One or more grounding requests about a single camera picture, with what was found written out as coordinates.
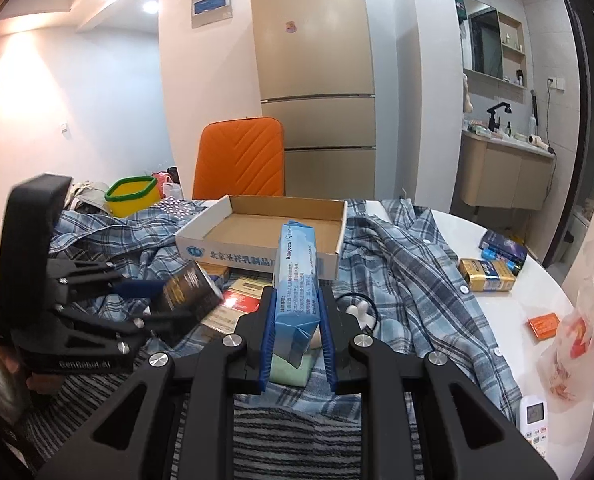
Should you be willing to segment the person's left hand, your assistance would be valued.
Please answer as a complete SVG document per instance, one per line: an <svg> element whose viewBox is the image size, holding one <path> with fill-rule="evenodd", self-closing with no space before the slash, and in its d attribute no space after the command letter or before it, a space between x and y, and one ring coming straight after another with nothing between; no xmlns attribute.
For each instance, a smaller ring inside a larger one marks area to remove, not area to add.
<svg viewBox="0 0 594 480"><path fill-rule="evenodd" d="M62 376L38 375L27 372L18 361L16 353L9 348L0 347L0 358L6 370L10 374L21 377L30 391L39 394L49 394L51 396L58 393L59 389L62 388L62 384L65 382L65 378Z"/></svg>

